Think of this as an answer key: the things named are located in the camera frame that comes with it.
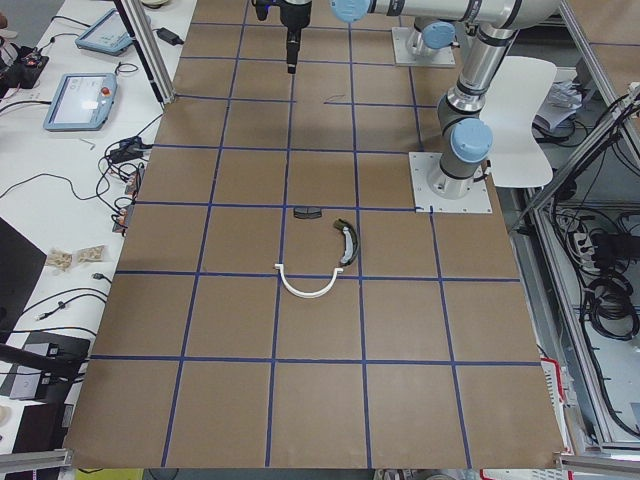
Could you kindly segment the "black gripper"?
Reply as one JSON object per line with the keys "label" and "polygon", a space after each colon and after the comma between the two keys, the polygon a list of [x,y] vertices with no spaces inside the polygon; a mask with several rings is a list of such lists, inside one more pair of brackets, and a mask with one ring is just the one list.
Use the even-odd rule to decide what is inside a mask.
{"label": "black gripper", "polygon": [[281,24],[287,29],[286,62],[287,72],[295,75],[297,71],[299,43],[302,30],[310,24],[311,0],[256,0],[251,2],[257,19],[265,21],[271,8],[279,8]]}

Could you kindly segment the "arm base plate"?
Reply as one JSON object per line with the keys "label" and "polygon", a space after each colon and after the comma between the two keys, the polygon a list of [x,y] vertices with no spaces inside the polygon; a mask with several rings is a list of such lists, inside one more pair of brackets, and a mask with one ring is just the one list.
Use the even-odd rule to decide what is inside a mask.
{"label": "arm base plate", "polygon": [[480,167],[466,180],[455,180],[440,168],[439,152],[410,152],[410,174],[415,210],[423,213],[491,214],[484,180],[475,181]]}
{"label": "arm base plate", "polygon": [[453,68],[456,64],[450,46],[427,47],[421,34],[413,27],[393,27],[391,30],[396,66]]}

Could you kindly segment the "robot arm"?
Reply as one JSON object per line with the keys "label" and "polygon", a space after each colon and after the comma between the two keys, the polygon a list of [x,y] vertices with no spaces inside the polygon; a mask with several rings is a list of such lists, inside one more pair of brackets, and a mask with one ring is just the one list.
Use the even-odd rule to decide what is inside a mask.
{"label": "robot arm", "polygon": [[426,57],[449,47],[454,39],[455,27],[451,22],[431,17],[415,17],[405,46],[412,55]]}
{"label": "robot arm", "polygon": [[334,16],[354,23],[368,14],[476,22],[479,27],[456,84],[441,98],[438,118],[446,147],[427,176],[438,196],[458,200],[489,155],[493,133],[479,119],[485,94],[517,33],[553,14],[557,1],[332,1]]}

